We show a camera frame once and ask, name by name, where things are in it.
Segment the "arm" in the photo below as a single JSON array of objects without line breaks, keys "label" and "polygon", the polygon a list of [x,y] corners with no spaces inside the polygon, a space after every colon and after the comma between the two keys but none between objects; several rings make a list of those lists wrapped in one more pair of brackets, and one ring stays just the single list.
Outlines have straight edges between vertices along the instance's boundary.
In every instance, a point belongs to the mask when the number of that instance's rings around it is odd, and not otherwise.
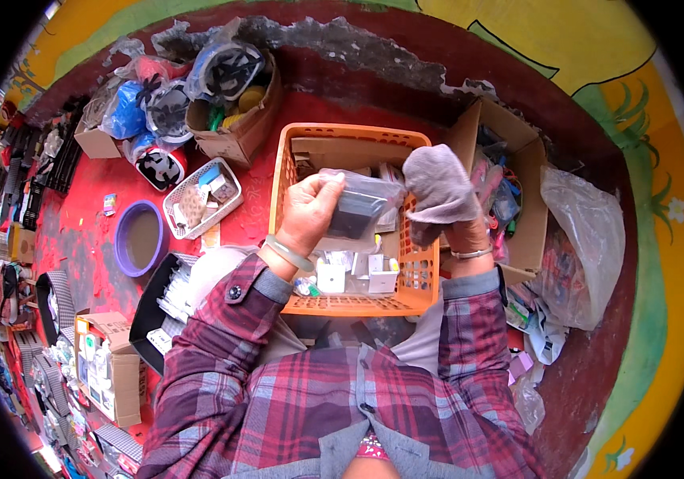
[{"label": "arm", "polygon": [[[278,240],[308,256],[328,228],[344,184],[318,176],[289,188]],[[154,424],[138,477],[230,474],[247,408],[244,385],[289,300],[297,267],[270,247],[222,278],[164,358]]]},{"label": "arm", "polygon": [[[488,246],[482,218],[454,225],[447,236],[452,250],[458,252]],[[508,386],[510,352],[499,284],[491,254],[456,261],[452,279],[443,283],[439,375],[460,391],[467,406],[479,416],[478,423],[489,439],[501,431],[507,439],[500,440],[518,449],[523,461],[541,475],[533,444]]]}]

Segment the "purple basin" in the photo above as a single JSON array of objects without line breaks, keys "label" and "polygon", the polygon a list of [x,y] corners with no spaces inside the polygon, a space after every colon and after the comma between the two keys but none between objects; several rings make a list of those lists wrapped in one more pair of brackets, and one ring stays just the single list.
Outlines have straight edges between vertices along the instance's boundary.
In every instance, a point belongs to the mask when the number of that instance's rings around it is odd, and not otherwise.
[{"label": "purple basin", "polygon": [[142,276],[158,266],[169,249],[169,231],[156,206],[144,199],[121,213],[116,225],[113,253],[121,272]]}]

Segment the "green plastic item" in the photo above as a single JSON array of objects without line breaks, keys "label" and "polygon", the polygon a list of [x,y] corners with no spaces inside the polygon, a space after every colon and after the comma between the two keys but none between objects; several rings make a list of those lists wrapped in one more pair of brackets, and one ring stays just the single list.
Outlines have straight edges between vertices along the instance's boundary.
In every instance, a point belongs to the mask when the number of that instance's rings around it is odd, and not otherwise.
[{"label": "green plastic item", "polygon": [[225,108],[214,107],[209,112],[209,131],[217,131],[222,120],[225,120]]}]

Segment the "bracelet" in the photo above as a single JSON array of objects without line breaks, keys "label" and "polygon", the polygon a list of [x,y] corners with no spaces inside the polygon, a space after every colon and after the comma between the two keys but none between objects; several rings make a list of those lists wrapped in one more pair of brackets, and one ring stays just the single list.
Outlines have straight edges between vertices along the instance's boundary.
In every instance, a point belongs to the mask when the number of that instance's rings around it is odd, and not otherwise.
[{"label": "bracelet", "polygon": [[478,256],[483,256],[484,254],[491,253],[493,250],[494,250],[494,245],[491,244],[491,245],[490,245],[489,247],[487,247],[486,249],[484,249],[484,250],[479,250],[479,251],[475,251],[475,252],[473,252],[473,253],[456,253],[456,252],[452,251],[451,254],[452,254],[453,257],[455,257],[455,258],[457,258],[457,259],[460,259],[460,260],[468,260],[468,259],[470,259],[471,257],[478,257]]},{"label": "bracelet", "polygon": [[280,257],[284,258],[289,263],[294,264],[302,271],[310,273],[315,269],[313,263],[308,258],[303,257],[300,254],[294,253],[285,244],[275,239],[275,235],[267,235],[265,237],[265,244],[270,246],[270,248],[276,253],[278,253]]}]

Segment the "plaid shirt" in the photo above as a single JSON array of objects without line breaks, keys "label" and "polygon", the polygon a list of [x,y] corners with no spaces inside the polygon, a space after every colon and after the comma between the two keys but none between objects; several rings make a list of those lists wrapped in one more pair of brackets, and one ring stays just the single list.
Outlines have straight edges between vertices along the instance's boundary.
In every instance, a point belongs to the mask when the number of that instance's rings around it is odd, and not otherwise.
[{"label": "plaid shirt", "polygon": [[369,427],[401,477],[543,476],[498,285],[496,271],[443,283],[440,377],[365,344],[252,371],[291,292],[252,254],[174,338],[137,476],[339,477]]}]

